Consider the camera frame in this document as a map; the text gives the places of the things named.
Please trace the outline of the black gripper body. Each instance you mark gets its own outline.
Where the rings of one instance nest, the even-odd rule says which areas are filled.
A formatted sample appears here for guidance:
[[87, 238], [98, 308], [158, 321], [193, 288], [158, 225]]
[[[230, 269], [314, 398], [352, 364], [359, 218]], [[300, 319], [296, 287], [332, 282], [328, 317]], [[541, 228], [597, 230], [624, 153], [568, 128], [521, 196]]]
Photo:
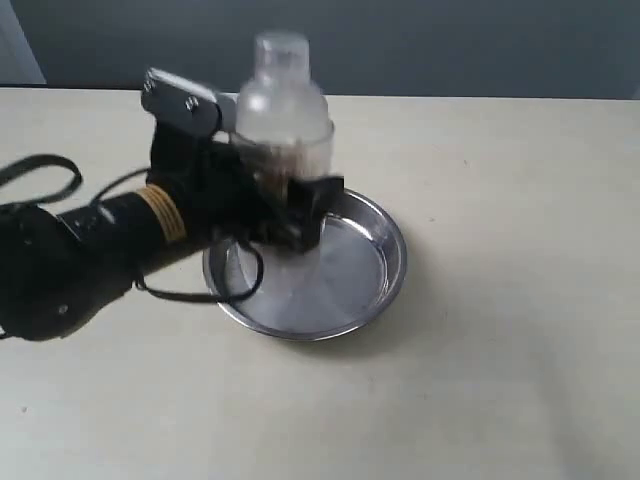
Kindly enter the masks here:
[[216, 138], [157, 124], [147, 173], [147, 240], [207, 242], [213, 231], [258, 244], [269, 239], [269, 208], [240, 149]]

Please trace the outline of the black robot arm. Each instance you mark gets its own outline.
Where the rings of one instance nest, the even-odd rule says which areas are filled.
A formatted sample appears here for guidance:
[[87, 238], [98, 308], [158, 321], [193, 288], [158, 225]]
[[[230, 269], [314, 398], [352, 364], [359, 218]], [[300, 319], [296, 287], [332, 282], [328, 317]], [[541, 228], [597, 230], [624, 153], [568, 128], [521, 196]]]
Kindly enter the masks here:
[[47, 341], [86, 325], [145, 278], [230, 238], [258, 269], [262, 245], [304, 254], [318, 246], [340, 176], [286, 177], [267, 186], [266, 149], [155, 127], [142, 188], [101, 190], [87, 205], [52, 214], [58, 194], [1, 208], [3, 338]]

